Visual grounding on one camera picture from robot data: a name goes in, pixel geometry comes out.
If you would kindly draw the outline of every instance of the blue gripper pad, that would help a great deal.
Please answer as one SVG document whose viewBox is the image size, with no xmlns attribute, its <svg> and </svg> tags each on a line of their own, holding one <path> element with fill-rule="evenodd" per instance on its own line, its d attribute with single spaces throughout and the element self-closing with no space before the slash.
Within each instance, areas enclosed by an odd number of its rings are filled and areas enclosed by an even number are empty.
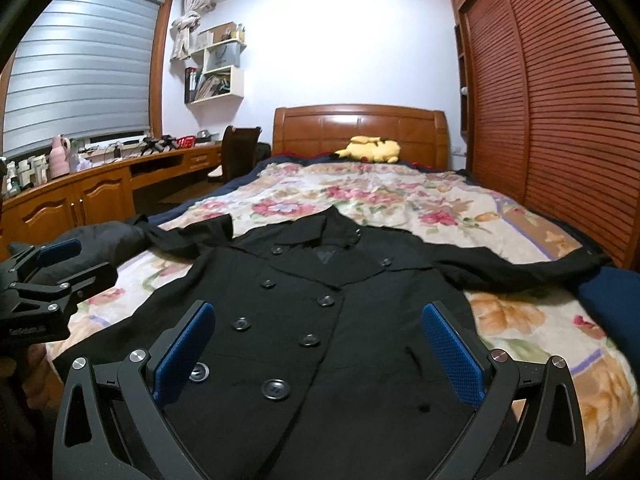
<svg viewBox="0 0 640 480">
<path fill-rule="evenodd" d="M 444 368 L 458 398 L 478 408 L 484 400 L 482 370 L 433 304 L 422 310 L 422 332 Z"/>
<path fill-rule="evenodd" d="M 59 244 L 53 244 L 41 249 L 38 253 L 36 264 L 39 267 L 49 267 L 65 260 L 69 260 L 80 254 L 82 244 L 77 238 L 65 240 Z"/>
<path fill-rule="evenodd" d="M 178 400 L 215 326 L 213 307 L 203 303 L 156 368 L 153 397 L 158 406 Z"/>
</svg>

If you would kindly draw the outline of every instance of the pink bottle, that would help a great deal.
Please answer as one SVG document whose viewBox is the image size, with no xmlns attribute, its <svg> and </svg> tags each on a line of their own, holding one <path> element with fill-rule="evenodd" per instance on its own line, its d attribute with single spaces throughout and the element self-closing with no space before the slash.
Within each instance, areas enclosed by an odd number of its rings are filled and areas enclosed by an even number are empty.
<svg viewBox="0 0 640 480">
<path fill-rule="evenodd" d="M 51 153 L 49 153 L 49 171 L 51 178 L 69 173 L 69 151 L 71 144 L 69 139 L 55 136 L 51 141 Z"/>
</svg>

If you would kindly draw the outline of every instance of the coat sleeve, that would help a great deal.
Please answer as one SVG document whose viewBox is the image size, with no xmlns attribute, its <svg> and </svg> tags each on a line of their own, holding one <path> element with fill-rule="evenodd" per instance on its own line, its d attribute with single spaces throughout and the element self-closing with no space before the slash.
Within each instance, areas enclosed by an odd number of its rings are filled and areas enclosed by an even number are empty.
<svg viewBox="0 0 640 480">
<path fill-rule="evenodd" d="M 579 248 L 552 262 L 515 265 L 487 248 L 431 246 L 433 267 L 457 288 L 487 292 L 517 292 L 550 283 L 562 283 L 611 263 L 604 253 Z"/>
<path fill-rule="evenodd" d="M 179 258 L 196 259 L 207 248 L 228 245 L 233 237 L 234 226 L 230 215 L 221 215 L 187 227 L 165 231 L 146 222 L 139 222 L 146 240 L 166 253 Z"/>
</svg>

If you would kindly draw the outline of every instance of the red basket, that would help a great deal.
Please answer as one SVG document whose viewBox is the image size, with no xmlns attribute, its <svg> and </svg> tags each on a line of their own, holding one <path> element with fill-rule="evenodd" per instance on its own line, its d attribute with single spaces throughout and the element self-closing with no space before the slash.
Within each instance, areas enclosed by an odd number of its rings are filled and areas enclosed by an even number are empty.
<svg viewBox="0 0 640 480">
<path fill-rule="evenodd" d="M 196 143 L 196 137 L 192 135 L 180 137 L 180 139 L 175 142 L 178 143 L 178 148 L 193 148 L 193 145 Z"/>
</svg>

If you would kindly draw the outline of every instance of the zebra blind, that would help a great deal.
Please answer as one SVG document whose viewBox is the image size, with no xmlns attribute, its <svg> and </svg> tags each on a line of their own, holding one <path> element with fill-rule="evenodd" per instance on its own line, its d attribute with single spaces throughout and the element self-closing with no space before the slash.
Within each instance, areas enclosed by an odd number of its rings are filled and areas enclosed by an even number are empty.
<svg viewBox="0 0 640 480">
<path fill-rule="evenodd" d="M 18 45 L 4 155 L 149 129 L 149 71 L 164 0 L 53 0 Z"/>
</svg>

